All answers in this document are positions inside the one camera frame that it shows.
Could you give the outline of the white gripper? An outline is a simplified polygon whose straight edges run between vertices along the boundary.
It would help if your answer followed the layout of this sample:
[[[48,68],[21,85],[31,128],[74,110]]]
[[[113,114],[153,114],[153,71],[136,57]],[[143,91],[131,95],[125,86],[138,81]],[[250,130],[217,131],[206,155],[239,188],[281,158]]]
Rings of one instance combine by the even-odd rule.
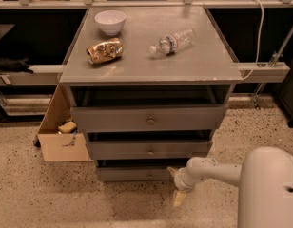
[[[177,169],[169,166],[167,171],[174,177],[174,183],[178,189],[173,193],[173,206],[180,207],[186,198],[186,192],[191,191],[195,187],[197,179],[190,175],[185,167]]]

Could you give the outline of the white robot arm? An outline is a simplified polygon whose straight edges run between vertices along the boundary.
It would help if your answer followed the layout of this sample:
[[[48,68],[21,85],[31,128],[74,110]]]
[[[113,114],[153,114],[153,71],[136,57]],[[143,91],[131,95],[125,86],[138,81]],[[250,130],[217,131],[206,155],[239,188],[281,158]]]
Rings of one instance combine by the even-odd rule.
[[[238,228],[293,228],[293,156],[281,149],[257,148],[242,164],[193,157],[168,171],[176,207],[196,184],[213,179],[238,188]]]

